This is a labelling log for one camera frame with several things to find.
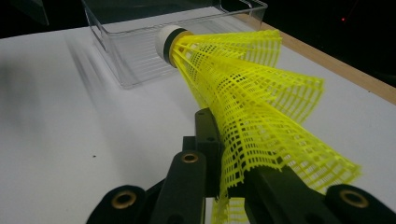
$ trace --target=black plastic mount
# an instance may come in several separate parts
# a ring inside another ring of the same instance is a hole
[[[148,190],[122,186],[111,190],[87,224],[201,224],[205,198],[219,193],[222,144],[209,109],[195,114],[195,136],[183,138],[166,178]],[[396,224],[396,215],[368,192],[336,185],[321,195],[289,167],[282,172],[257,167],[243,184],[228,189],[245,198],[252,224]]]

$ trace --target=yellow plastic mesh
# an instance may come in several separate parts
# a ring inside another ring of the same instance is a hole
[[[212,216],[211,223],[219,223],[219,217],[222,217],[222,223],[248,223],[248,217],[245,213],[245,199],[231,198],[224,207],[219,207],[219,203],[214,202],[212,211],[219,211]]]
[[[288,165],[319,192],[359,174],[358,165],[300,126],[317,104],[323,80],[267,66],[276,64],[280,41],[278,31],[188,35],[172,49],[198,104],[211,109],[225,146],[215,223],[235,214],[227,189],[242,183],[251,168],[281,171]]]

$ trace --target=dark background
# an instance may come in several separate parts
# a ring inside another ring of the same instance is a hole
[[[80,0],[43,0],[42,25],[0,0],[0,38],[87,26]],[[265,0],[264,21],[396,87],[396,13],[386,0]]]

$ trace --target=black band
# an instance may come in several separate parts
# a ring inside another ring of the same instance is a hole
[[[170,50],[171,50],[171,46],[172,46],[172,42],[174,41],[175,37],[177,37],[179,34],[183,33],[187,31],[186,29],[183,28],[178,28],[174,31],[172,31],[172,33],[166,38],[165,40],[165,44],[163,45],[163,59],[167,62],[167,63],[171,63],[170,62]]]

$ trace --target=yellow shuttlecock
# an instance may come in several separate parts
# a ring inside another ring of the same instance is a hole
[[[230,217],[227,189],[254,167],[288,165],[319,192],[359,175],[358,165],[300,125],[317,104],[323,79],[272,67],[280,45],[277,30],[193,35],[167,26],[157,36],[160,57],[178,69],[219,127],[225,149],[215,222]]]

